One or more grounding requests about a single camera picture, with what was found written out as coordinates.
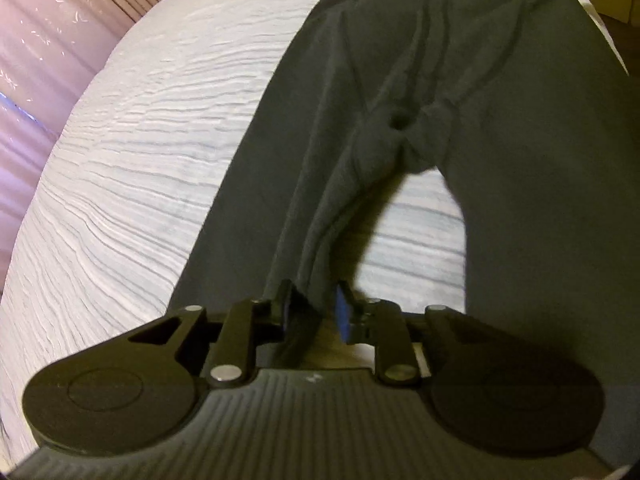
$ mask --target pants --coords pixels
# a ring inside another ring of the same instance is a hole
[[[593,370],[594,446],[640,450],[640,92],[577,0],[321,0],[271,79],[170,302],[292,278],[333,302],[372,186],[437,167],[466,225],[466,311]]]

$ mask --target bed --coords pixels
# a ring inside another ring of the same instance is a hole
[[[278,60],[318,0],[163,0],[66,124],[0,304],[0,454],[35,448],[20,408],[43,366],[164,314]],[[611,44],[602,21],[580,0]],[[396,180],[341,238],[335,272],[418,312],[464,309],[465,231],[437,171]],[[370,365],[322,328],[308,364]]]

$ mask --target metal screw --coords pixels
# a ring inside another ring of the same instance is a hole
[[[242,370],[236,365],[220,365],[213,368],[211,377],[221,383],[235,381],[242,376]]]
[[[413,379],[418,370],[411,365],[392,365],[385,371],[385,377],[392,381],[409,381]]]

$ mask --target ribbed gray surface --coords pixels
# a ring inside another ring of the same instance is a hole
[[[411,390],[368,370],[262,370],[218,390],[157,446],[116,458],[42,449],[12,480],[569,480],[606,469],[584,450],[543,460],[498,458],[447,434]]]

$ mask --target curtain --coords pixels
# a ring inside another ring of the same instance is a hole
[[[159,0],[0,0],[0,290],[40,173],[76,101]]]

